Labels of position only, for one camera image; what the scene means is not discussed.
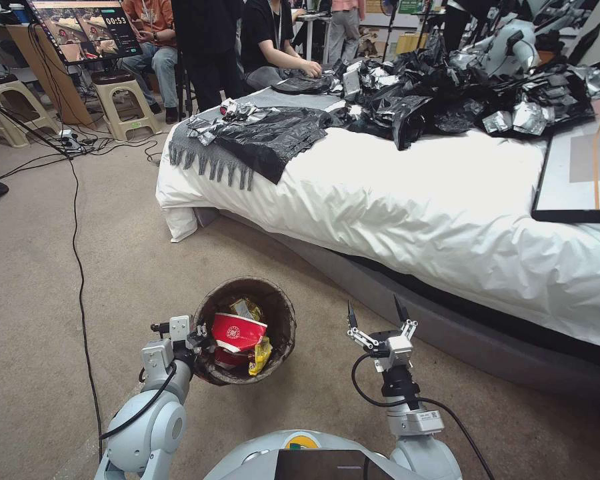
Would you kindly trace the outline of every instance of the floor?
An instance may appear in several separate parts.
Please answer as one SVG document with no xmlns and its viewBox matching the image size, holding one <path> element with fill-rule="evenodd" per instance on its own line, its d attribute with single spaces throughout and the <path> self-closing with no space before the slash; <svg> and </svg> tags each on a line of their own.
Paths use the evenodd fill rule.
<svg viewBox="0 0 600 480">
<path fill-rule="evenodd" d="M 165 135 L 157 137 L 159 151 Z M 169 242 L 154 198 L 157 168 L 143 148 L 74 160 L 80 181 L 77 250 L 83 262 L 89 350 L 104 424 L 138 392 L 140 348 L 152 322 L 193 313 L 237 275 L 259 275 L 288 294 L 297 345 L 270 378 L 248 387 L 194 379 L 189 424 L 171 478 L 201 479 L 236 444 L 276 429 L 326 431 L 389 454 L 384 412 L 354 391 L 360 355 L 345 335 L 348 296 L 281 244 L 228 219 Z M 48 148 L 0 145 L 0 174 Z M 96 423 L 71 250 L 75 183 L 66 162 L 5 180 L 0 198 L 0 479 L 88 479 L 97 468 Z M 366 331 L 388 324 L 355 303 Z M 512 385 L 415 340 L 414 378 L 451 406 L 498 479 L 600 479 L 600 418 L 569 399 Z M 360 384 L 379 397 L 363 365 Z M 453 421 L 438 435 L 466 479 L 485 478 Z"/>
</svg>

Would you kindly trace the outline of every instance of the man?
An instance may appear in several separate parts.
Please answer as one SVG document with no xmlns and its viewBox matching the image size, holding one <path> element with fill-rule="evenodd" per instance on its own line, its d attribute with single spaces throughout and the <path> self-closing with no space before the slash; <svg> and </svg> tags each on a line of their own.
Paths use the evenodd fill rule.
<svg viewBox="0 0 600 480">
<path fill-rule="evenodd" d="M 360 20 L 365 19 L 365 0 L 333 0 L 329 27 L 329 63 L 351 63 L 358 52 Z"/>
<path fill-rule="evenodd" d="M 237 22 L 243 0 L 189 0 L 173 4 L 178 40 L 200 111 L 227 97 L 243 96 L 235 54 Z"/>
<path fill-rule="evenodd" d="M 247 0 L 242 17 L 242 65 L 247 84 L 256 90 L 285 78 L 282 69 L 302 70 L 319 77 L 316 62 L 300 58 L 289 40 L 293 38 L 289 0 Z"/>
<path fill-rule="evenodd" d="M 171 0 L 124 0 L 122 8 L 130 18 L 131 27 L 142 48 L 142 54 L 124 58 L 122 66 L 135 75 L 151 111 L 160 113 L 160 106 L 142 77 L 142 70 L 153 68 L 167 111 L 165 120 L 167 124 L 175 123 L 178 120 L 175 89 L 178 52 L 175 49 Z"/>
</svg>

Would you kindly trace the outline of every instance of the white duvet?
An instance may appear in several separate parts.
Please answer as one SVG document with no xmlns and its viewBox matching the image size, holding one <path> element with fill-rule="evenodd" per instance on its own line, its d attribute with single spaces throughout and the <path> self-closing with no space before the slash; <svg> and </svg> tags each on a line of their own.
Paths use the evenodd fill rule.
<svg viewBox="0 0 600 480">
<path fill-rule="evenodd" d="M 175 240 L 191 207 L 217 207 L 432 287 L 600 345 L 600 224 L 530 217 L 543 144 L 470 131 L 406 151 L 342 129 L 292 160 L 278 185 L 253 190 L 182 170 L 165 148 L 156 198 Z"/>
</svg>

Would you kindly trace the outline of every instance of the gray blanket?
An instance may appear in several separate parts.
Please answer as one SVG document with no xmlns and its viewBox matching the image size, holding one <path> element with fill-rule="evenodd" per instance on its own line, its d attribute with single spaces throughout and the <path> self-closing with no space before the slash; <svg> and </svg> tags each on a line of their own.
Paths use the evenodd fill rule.
<svg viewBox="0 0 600 480">
<path fill-rule="evenodd" d="M 332 95 L 285 95 L 272 89 L 264 89 L 253 95 L 242 97 L 241 102 L 252 102 L 256 107 L 309 107 L 326 110 L 340 98 Z M 212 121 L 220 118 L 220 108 L 202 112 L 198 117 Z M 187 135 L 187 122 L 178 125 L 169 142 L 169 158 L 172 165 L 182 165 L 184 170 L 191 168 L 197 161 L 198 175 L 204 175 L 209 166 L 209 180 L 222 181 L 224 171 L 227 170 L 227 182 L 233 186 L 236 169 L 240 172 L 240 190 L 251 190 L 253 170 L 246 166 L 231 152 L 219 147 L 215 143 L 205 147 L 196 138 Z"/>
</svg>

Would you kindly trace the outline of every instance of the pink shirt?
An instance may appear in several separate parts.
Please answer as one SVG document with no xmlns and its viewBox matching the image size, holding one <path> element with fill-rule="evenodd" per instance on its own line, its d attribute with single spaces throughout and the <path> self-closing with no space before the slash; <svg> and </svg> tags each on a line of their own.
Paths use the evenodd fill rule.
<svg viewBox="0 0 600 480">
<path fill-rule="evenodd" d="M 353 10 L 358 9 L 358 15 L 360 19 L 365 18 L 365 0 L 333 0 L 331 4 L 331 11 L 340 10 Z"/>
</svg>

